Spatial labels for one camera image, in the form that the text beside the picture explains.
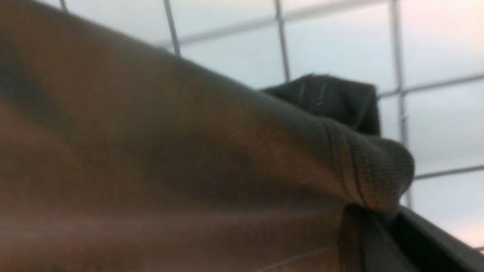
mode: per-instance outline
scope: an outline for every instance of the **stitched seam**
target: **stitched seam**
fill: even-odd
[[[307,83],[306,82],[303,82],[301,87],[299,88],[299,95],[298,95],[298,107],[301,107],[301,103],[302,103],[302,99],[303,99],[303,96],[304,96],[304,92],[306,91],[306,86],[307,86]]]
[[[354,143],[353,143],[354,140],[352,138],[350,138],[348,142],[349,142],[349,145],[350,145],[349,151],[350,151],[350,154],[351,154],[351,163],[353,165],[353,174],[354,174],[354,179],[355,179],[355,182],[356,182],[356,190],[358,191],[358,195],[360,196],[363,204],[366,207],[368,207],[368,203],[366,202],[366,199],[363,195],[361,185],[360,185],[358,167],[357,167],[357,164],[356,164],[356,161],[355,161],[355,150],[354,150]]]
[[[328,136],[328,141],[329,141],[329,144],[331,146],[331,153],[333,155],[333,168],[335,169],[336,171],[336,174],[338,176],[338,181],[342,184],[344,190],[345,190],[345,193],[346,195],[351,198],[351,195],[349,194],[349,190],[348,190],[348,187],[346,185],[346,182],[344,180],[344,177],[343,177],[343,171],[341,169],[341,165],[339,163],[339,156],[338,156],[338,152],[336,151],[336,149],[334,148],[334,141],[333,141],[333,137],[331,136],[331,133],[330,133],[330,130],[328,128],[327,125],[324,126],[325,127],[325,130],[326,130],[326,135]]]
[[[377,196],[375,194],[375,179],[373,178],[373,171],[369,167],[370,164],[369,164],[368,156],[366,155],[365,152],[363,152],[363,149],[361,148],[361,145],[358,145],[358,149],[361,151],[361,154],[363,155],[363,160],[364,160],[364,163],[365,163],[364,169],[365,169],[366,176],[369,179],[369,183],[372,186],[372,190],[371,191],[372,191],[373,200],[376,202],[377,207],[380,207],[378,198],[377,198]]]

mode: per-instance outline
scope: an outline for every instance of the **knit fabric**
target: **knit fabric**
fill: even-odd
[[[350,199],[379,212],[397,209],[412,182],[414,163],[403,145],[379,136],[374,86],[308,75],[263,92],[326,117],[321,118],[327,132],[322,144],[333,151],[333,171]]]

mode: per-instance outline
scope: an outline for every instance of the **brown fabric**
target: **brown fabric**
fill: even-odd
[[[0,271],[256,271],[411,181],[397,143],[32,1],[0,52]]]

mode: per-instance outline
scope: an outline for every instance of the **metal grid frame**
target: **metal grid frame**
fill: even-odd
[[[68,13],[68,7],[66,0],[59,0],[61,8],[64,12]],[[298,21],[303,19],[308,19],[311,17],[322,17],[328,14],[340,13],[351,9],[363,8],[366,6],[387,3],[390,9],[389,22],[391,25],[391,39],[393,46],[393,62],[396,78],[396,88],[390,91],[384,91],[378,96],[378,99],[385,99],[389,97],[398,98],[398,126],[400,132],[400,142],[405,146],[408,146],[408,124],[407,124],[407,112],[406,112],[406,100],[407,94],[422,92],[422,91],[433,91],[434,89],[441,87],[454,86],[459,84],[470,83],[474,81],[484,80],[484,74],[471,75],[467,77],[454,78],[446,81],[439,81],[430,84],[424,84],[419,86],[414,86],[410,88],[405,87],[404,83],[404,64],[403,64],[403,42],[401,33],[401,11],[400,2],[401,0],[335,0],[334,2],[316,4],[311,7],[302,8],[296,11],[291,11],[283,13],[282,11],[282,0],[274,1],[274,13],[275,17],[267,17],[258,20],[253,20],[247,23],[238,24],[235,26],[221,28],[213,31],[208,31],[200,34],[191,35],[184,38],[178,38],[175,20],[171,10],[170,0],[163,0],[165,4],[166,17],[168,20],[168,25],[171,34],[171,40],[165,41],[160,44],[161,47],[172,47],[174,49],[175,55],[181,57],[181,45],[193,44],[197,42],[202,42],[206,40],[211,40],[219,37],[229,36],[233,34],[239,34],[242,32],[247,32],[251,30],[257,30],[267,26],[277,25],[281,46],[281,58],[284,69],[284,78],[286,82],[290,81],[290,68],[288,61],[288,53],[286,46],[286,33],[285,33],[285,23],[291,21]],[[448,175],[470,173],[476,171],[484,171],[484,165],[449,169],[444,171],[432,172],[422,175],[415,176],[415,181],[422,181],[425,179],[442,177]],[[406,193],[407,207],[413,210],[413,198],[412,190]],[[480,251],[484,251],[484,247],[476,248]]]

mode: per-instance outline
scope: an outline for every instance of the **dark gray fabric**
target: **dark gray fabric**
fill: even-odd
[[[325,144],[333,151],[336,165],[333,170],[345,192],[364,207],[395,211],[398,199],[412,182],[414,162],[403,146],[379,138],[378,105],[373,85],[332,76],[307,75],[262,92],[315,116],[346,125],[321,119],[328,133]],[[347,155],[350,159],[344,163]]]
[[[306,75],[262,92],[316,116],[331,118],[360,133],[380,135],[373,85],[332,76]]]

